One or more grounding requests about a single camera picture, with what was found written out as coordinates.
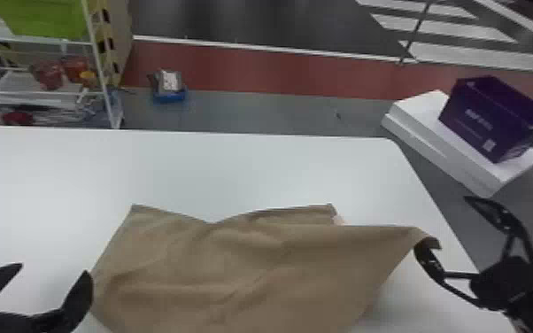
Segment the white floor marking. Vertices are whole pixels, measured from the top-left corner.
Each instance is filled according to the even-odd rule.
[[[425,3],[406,0],[356,0],[358,4],[372,7],[397,9],[400,11],[422,12]],[[446,4],[433,4],[429,8],[430,14],[457,16],[461,18],[476,19],[476,16],[460,7]]]
[[[134,40],[139,42],[151,42],[151,43],[168,43],[168,44],[186,44],[196,46],[212,46],[223,49],[236,49],[236,50],[262,50],[267,52],[278,53],[293,53],[304,54],[309,56],[322,56],[322,57],[335,57],[335,58],[351,58],[351,59],[364,59],[364,60],[378,60],[397,62],[400,57],[392,56],[377,56],[375,54],[358,54],[358,53],[345,53],[345,52],[333,52],[324,50],[305,50],[305,49],[293,49],[293,48],[280,48],[274,46],[263,45],[251,45],[243,43],[223,43],[223,42],[207,42],[199,41],[196,39],[180,39],[180,38],[168,38],[154,35],[134,35]],[[417,63],[413,58],[405,59],[406,63]]]
[[[402,18],[398,16],[372,14],[372,16],[386,29],[413,31],[417,24],[417,19]],[[472,26],[467,24],[456,24],[427,20],[421,24],[420,32],[433,35],[451,35],[466,38],[485,39],[491,41],[501,41],[517,43],[516,40],[502,33],[494,27]]]
[[[533,20],[528,19],[518,12],[513,11],[512,9],[505,7],[502,4],[496,3],[493,0],[473,0],[481,5],[484,5],[485,7],[491,9],[492,11],[504,16],[507,19],[510,19],[511,21],[520,24],[521,26],[527,28],[528,30],[533,32]]]
[[[409,52],[419,61],[533,71],[533,54],[414,43]]]

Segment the beige cloth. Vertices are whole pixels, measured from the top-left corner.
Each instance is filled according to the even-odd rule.
[[[337,333],[375,302],[418,228],[336,226],[332,205],[219,223],[135,205],[93,269],[114,333]]]

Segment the concrete floor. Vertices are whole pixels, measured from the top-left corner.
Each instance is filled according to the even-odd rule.
[[[390,138],[408,157],[474,263],[481,269],[499,257],[505,238],[463,201],[471,192],[380,127],[391,101],[190,91],[185,103],[155,105],[147,89],[131,90],[136,95],[124,98],[125,128]],[[533,237],[533,170],[494,198],[509,207]],[[459,270],[450,263],[445,265]]]

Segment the purple box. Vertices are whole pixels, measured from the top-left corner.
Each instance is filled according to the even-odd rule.
[[[493,76],[457,80],[440,121],[493,163],[533,146],[533,100]]]

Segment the white platform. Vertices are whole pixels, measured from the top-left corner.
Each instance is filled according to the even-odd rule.
[[[533,167],[533,149],[493,164],[438,117],[448,101],[439,90],[396,102],[383,125],[476,195],[490,197]]]
[[[332,203],[350,224],[418,226],[440,239],[437,255],[448,269],[475,271],[403,153],[386,139],[0,128],[0,265],[26,264],[0,295],[0,309],[58,306],[133,203],[207,221]],[[88,317],[77,332],[105,329]],[[351,332],[514,330],[501,314],[438,287],[409,254]]]

